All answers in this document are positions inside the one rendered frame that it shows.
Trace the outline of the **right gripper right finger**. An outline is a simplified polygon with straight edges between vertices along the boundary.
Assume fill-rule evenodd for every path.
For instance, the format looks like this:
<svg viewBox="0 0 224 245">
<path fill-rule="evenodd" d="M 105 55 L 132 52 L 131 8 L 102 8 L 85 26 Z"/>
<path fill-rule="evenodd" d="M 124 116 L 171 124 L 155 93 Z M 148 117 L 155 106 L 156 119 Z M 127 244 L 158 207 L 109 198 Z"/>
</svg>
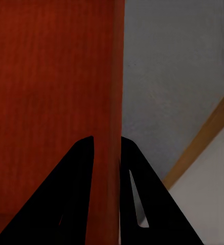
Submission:
<svg viewBox="0 0 224 245">
<path fill-rule="evenodd" d="M 137 144 L 121 137 L 121 245 L 204 245 Z M 149 228 L 138 225 L 131 170 Z"/>
</svg>

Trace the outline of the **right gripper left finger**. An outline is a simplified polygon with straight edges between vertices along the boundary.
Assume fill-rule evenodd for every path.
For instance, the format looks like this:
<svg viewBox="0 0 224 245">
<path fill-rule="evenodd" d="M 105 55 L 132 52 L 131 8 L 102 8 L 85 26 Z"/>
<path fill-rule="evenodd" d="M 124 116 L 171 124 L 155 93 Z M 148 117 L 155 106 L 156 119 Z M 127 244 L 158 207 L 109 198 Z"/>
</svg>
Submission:
<svg viewBox="0 0 224 245">
<path fill-rule="evenodd" d="M 77 141 L 0 234 L 0 245 L 85 245 L 94 137 Z"/>
</svg>

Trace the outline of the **storage box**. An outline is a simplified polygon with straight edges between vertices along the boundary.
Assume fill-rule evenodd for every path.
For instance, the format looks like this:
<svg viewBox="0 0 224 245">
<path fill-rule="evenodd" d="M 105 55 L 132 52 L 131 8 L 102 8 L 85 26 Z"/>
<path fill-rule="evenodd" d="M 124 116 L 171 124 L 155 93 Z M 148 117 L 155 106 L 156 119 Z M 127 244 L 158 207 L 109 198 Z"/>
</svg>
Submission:
<svg viewBox="0 0 224 245">
<path fill-rule="evenodd" d="M 85 245 L 119 245 L 125 0 L 0 0 L 0 234 L 94 137 Z"/>
</svg>

